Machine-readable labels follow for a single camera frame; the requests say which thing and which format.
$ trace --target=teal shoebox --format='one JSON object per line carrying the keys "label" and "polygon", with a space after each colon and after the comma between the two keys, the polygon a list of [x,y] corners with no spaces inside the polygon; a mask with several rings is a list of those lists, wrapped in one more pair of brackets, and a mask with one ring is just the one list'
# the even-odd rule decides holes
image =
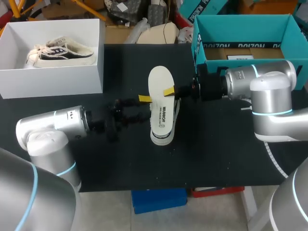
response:
{"label": "teal shoebox", "polygon": [[[258,55],[253,59],[228,60],[228,56],[216,60],[209,58],[211,53],[215,56],[221,51],[243,51],[244,54],[250,51]],[[308,79],[308,42],[294,18],[287,14],[199,15],[194,22],[192,54],[195,66],[206,63],[211,73],[224,72],[226,68],[289,60],[297,72],[295,89],[302,89]]]}
{"label": "teal shoebox", "polygon": [[191,23],[200,14],[218,14],[228,0],[184,0],[179,12]]}

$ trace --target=white shoe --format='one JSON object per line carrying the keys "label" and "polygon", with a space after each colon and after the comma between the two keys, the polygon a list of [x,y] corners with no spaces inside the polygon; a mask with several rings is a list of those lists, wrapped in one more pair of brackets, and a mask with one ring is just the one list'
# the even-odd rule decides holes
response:
{"label": "white shoe", "polygon": [[46,45],[35,45],[28,53],[27,62],[35,67],[91,65],[96,58],[91,48],[69,37],[57,38]]}
{"label": "white shoe", "polygon": [[174,137],[175,123],[180,109],[180,100],[164,96],[164,90],[174,86],[171,73],[164,66],[153,68],[148,79],[152,99],[150,137],[156,145],[167,145]]}

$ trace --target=white shoebox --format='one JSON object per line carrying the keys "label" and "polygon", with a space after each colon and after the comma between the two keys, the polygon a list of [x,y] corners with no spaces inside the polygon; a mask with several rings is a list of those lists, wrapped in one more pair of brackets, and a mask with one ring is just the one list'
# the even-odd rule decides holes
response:
{"label": "white shoebox", "polygon": [[[36,68],[34,45],[68,36],[91,47],[92,65]],[[105,24],[99,19],[8,23],[0,37],[0,94],[4,99],[103,92]]]}

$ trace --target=black and white sneaker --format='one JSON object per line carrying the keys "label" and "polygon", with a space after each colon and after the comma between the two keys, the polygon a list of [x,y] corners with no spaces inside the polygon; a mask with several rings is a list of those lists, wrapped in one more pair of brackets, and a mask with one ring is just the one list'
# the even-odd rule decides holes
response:
{"label": "black and white sneaker", "polygon": [[60,67],[91,65],[96,58],[90,47],[69,37],[57,38],[46,45],[35,45],[28,53],[27,62],[35,67]]}

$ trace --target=black table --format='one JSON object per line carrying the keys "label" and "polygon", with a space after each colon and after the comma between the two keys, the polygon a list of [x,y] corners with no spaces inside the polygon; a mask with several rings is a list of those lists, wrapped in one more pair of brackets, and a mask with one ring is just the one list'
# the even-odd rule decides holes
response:
{"label": "black table", "polygon": [[[106,45],[104,94],[0,100],[0,147],[29,160],[15,137],[23,117],[76,105],[92,109],[118,98],[148,94],[148,75],[166,66],[176,85],[187,84],[194,72],[189,45]],[[305,90],[294,91],[293,107],[308,106]],[[228,99],[181,102],[173,142],[156,146],[150,123],[121,131],[120,141],[104,134],[71,142],[83,192],[210,186],[274,185],[284,177],[272,163],[263,142],[254,136],[249,103]],[[147,112],[149,107],[132,109]],[[308,156],[308,142],[270,144],[286,174]]]}

